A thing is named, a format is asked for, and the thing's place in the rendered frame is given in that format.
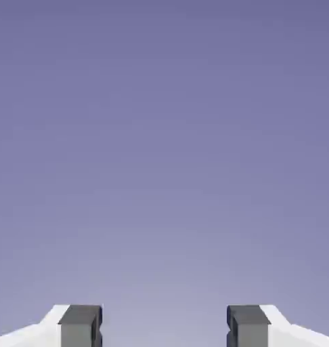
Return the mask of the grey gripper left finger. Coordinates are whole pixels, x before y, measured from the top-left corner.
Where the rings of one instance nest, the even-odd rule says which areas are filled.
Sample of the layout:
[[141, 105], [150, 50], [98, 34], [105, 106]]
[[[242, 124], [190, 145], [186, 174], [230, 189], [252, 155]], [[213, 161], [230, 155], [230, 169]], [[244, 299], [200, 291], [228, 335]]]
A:
[[0, 336], [0, 347], [103, 347], [100, 305], [56, 304], [36, 324]]

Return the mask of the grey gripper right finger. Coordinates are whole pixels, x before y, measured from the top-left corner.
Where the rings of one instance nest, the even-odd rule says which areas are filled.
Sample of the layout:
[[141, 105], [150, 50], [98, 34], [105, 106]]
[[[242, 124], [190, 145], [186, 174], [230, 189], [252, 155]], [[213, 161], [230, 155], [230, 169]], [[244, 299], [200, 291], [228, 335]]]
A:
[[329, 347], [329, 336], [290, 323], [271, 304], [229, 305], [226, 347]]

